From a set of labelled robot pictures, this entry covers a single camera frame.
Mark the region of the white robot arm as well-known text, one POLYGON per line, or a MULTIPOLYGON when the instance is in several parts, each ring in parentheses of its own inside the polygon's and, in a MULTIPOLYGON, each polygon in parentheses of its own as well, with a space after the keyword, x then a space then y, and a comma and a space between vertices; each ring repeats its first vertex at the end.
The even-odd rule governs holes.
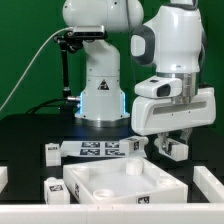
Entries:
POLYGON ((187 139, 191 129, 216 117, 214 89, 196 83, 204 60, 204 30, 196 0, 170 0, 143 21, 139 0, 65 0, 63 19, 68 40, 86 52, 86 87, 76 118, 94 126, 129 118, 134 132, 156 134, 157 147, 173 152, 171 131, 187 139), (132 112, 125 110, 120 89, 120 54, 105 41, 109 32, 132 31, 131 56, 156 74, 135 86, 132 112))

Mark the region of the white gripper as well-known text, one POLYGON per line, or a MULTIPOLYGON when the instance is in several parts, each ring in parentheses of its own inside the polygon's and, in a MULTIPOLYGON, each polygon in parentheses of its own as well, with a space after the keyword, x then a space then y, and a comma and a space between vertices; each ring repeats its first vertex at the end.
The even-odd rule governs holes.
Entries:
POLYGON ((173 104, 170 98, 137 97, 132 107, 131 127, 139 135, 159 133, 159 148, 169 154, 166 132, 183 129, 180 139, 187 144, 192 127, 212 124, 215 118, 214 89, 209 87, 199 89, 189 104, 173 104))

